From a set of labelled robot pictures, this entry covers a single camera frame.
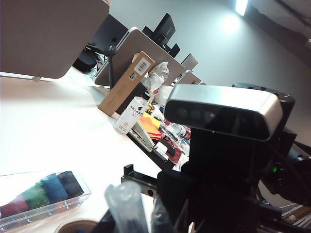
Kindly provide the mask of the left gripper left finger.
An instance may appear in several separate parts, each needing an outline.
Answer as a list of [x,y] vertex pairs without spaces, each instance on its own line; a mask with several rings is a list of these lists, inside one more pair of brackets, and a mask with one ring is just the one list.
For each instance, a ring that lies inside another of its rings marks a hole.
[[97,233],[147,233],[140,187],[134,182],[110,185],[104,193],[108,211],[96,225]]

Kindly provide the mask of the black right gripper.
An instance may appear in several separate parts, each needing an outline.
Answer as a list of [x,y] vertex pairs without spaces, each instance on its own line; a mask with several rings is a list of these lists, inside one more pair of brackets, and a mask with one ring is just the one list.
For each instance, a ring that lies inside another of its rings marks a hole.
[[179,232],[191,223],[199,233],[256,233],[261,206],[254,189],[231,181],[224,168],[187,162],[181,171],[162,170],[156,178],[124,167],[123,181],[134,181],[146,194],[157,194]]

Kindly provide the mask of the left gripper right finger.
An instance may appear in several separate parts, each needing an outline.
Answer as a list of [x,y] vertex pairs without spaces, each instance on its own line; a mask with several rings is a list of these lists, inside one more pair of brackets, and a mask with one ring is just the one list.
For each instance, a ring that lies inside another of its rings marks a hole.
[[171,224],[168,212],[160,197],[154,201],[154,209],[151,214],[152,233],[173,233],[174,228]]

